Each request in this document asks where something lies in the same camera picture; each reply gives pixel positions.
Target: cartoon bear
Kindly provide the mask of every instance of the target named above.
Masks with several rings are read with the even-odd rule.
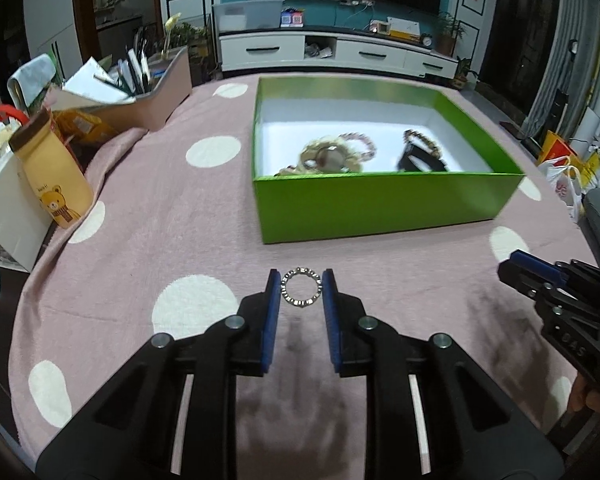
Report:
[[[58,223],[58,225],[64,229],[67,229],[74,220],[80,218],[77,212],[73,209],[69,209],[66,206],[66,201],[60,186],[53,186],[51,191],[46,191],[40,196],[40,202],[47,211],[51,213],[51,216]]]

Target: green box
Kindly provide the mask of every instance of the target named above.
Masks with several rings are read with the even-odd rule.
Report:
[[[256,154],[267,99],[375,101],[433,108],[491,173],[345,173],[258,176]],[[407,231],[492,219],[524,173],[453,101],[430,87],[373,78],[272,76],[258,84],[253,187],[264,243]]]

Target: blue gripper pad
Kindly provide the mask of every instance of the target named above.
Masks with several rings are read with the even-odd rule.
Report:
[[[340,352],[340,323],[336,312],[336,298],[331,286],[330,276],[326,272],[322,274],[322,305],[324,306],[324,321],[327,325],[327,337],[329,338],[329,354],[336,373],[340,373],[342,367],[342,354]]]
[[[563,288],[567,284],[567,276],[558,267],[525,253],[525,251],[513,251],[509,259],[517,266],[534,273],[556,288]]]
[[[276,329],[278,328],[278,313],[280,311],[280,273],[276,271],[273,290],[269,298],[267,319],[262,330],[262,371],[268,373],[273,362],[273,347],[276,343]]]

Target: power strip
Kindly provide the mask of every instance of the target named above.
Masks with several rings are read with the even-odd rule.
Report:
[[[340,4],[347,7],[357,7],[358,5],[373,7],[376,2],[373,0],[341,0]]]

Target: white polka dot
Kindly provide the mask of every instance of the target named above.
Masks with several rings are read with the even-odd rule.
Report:
[[[196,168],[214,168],[240,152],[240,141],[231,136],[207,137],[187,150],[187,162]]]
[[[233,99],[235,97],[240,97],[248,89],[249,86],[245,85],[244,83],[227,83],[219,86],[214,92],[214,95],[219,95],[225,99]]]
[[[508,227],[498,226],[489,236],[491,251],[499,262],[508,259],[509,255],[516,249],[528,252],[529,247],[520,235]]]
[[[98,200],[87,218],[85,218],[80,224],[80,227],[74,231],[74,234],[71,235],[71,238],[69,238],[67,243],[79,244],[96,234],[104,222],[105,212],[106,208],[104,207],[104,202]]]
[[[537,201],[542,198],[542,195],[540,195],[540,190],[528,176],[522,179],[518,189],[527,195],[531,200]]]
[[[40,415],[52,426],[62,428],[72,416],[71,400],[62,370],[51,361],[41,361],[29,374],[29,391]]]
[[[541,429],[547,433],[567,409],[569,394],[571,393],[571,381],[566,377],[560,377],[555,381],[544,403],[542,413]]]
[[[202,334],[209,326],[238,310],[238,300],[220,280],[194,274],[170,283],[158,296],[151,321],[154,333],[180,339]]]

